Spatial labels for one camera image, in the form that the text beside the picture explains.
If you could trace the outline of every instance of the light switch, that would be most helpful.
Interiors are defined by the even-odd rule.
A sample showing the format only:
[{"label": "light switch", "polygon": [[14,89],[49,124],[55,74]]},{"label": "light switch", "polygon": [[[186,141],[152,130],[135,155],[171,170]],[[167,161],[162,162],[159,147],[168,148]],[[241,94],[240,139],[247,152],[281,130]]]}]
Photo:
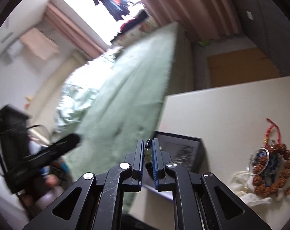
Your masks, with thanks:
[{"label": "light switch", "polygon": [[246,11],[246,13],[247,13],[247,17],[248,17],[249,19],[254,20],[253,15],[251,14],[251,12]]}]

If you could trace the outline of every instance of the window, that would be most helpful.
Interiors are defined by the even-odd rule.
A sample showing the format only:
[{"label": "window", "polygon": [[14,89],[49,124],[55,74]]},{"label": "window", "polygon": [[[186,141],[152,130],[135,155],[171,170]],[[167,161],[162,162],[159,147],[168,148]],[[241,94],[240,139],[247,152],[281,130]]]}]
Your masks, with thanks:
[{"label": "window", "polygon": [[[120,26],[132,19],[143,7],[136,4],[129,7],[130,15],[123,16],[124,20],[116,22],[105,6],[100,2],[95,6],[93,0],[64,0],[107,44],[120,31]],[[136,3],[140,0],[129,0]]]}]

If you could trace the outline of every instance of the green blanket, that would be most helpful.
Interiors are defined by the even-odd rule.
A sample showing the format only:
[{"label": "green blanket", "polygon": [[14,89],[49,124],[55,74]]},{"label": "green blanket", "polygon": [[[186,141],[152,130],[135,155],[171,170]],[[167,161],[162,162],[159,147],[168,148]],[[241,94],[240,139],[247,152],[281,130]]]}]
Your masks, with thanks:
[{"label": "green blanket", "polygon": [[160,28],[128,47],[80,123],[79,147],[64,156],[72,175],[100,174],[124,161],[138,139],[155,130],[168,87],[178,24]]}]

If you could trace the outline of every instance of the pink curtain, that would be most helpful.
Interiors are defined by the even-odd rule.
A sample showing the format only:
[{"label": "pink curtain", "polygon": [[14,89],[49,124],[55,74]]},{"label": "pink curtain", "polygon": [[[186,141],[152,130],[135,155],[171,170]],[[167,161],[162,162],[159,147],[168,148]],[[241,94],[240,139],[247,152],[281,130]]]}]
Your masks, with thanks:
[{"label": "pink curtain", "polygon": [[47,4],[45,20],[92,59],[104,53],[100,46],[51,3]]},{"label": "pink curtain", "polygon": [[142,0],[162,26],[179,21],[191,41],[220,39],[240,33],[238,15],[231,0]]}]

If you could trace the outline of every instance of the green object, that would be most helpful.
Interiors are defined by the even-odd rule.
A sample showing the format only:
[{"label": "green object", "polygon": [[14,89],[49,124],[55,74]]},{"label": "green object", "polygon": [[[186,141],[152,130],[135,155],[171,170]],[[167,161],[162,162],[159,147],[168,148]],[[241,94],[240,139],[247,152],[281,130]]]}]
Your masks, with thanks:
[{"label": "green object", "polygon": [[54,130],[57,133],[74,132],[95,102],[104,83],[114,74],[116,55],[121,49],[122,47],[109,49],[76,69],[67,78],[54,117]]},{"label": "green object", "polygon": [[152,136],[175,61],[178,27],[172,23],[156,30],[117,59],[114,75],[76,131],[82,136],[80,146],[64,156],[75,179],[86,172],[107,172],[135,151],[138,139]]},{"label": "green object", "polygon": [[201,47],[206,47],[210,45],[210,41],[199,41],[198,43]]}]

